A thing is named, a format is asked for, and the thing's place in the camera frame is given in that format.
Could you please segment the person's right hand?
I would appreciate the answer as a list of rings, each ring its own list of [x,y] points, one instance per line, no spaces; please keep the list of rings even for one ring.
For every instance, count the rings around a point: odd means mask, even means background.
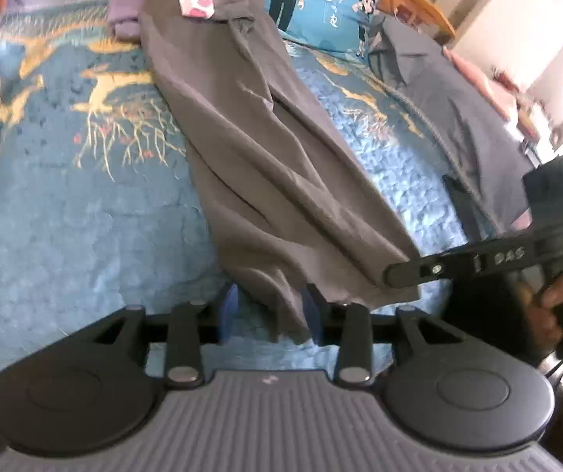
[[[528,362],[537,368],[563,339],[563,329],[554,314],[554,310],[563,306],[563,274],[539,292],[535,292],[525,281],[518,280],[515,294],[534,347]]]

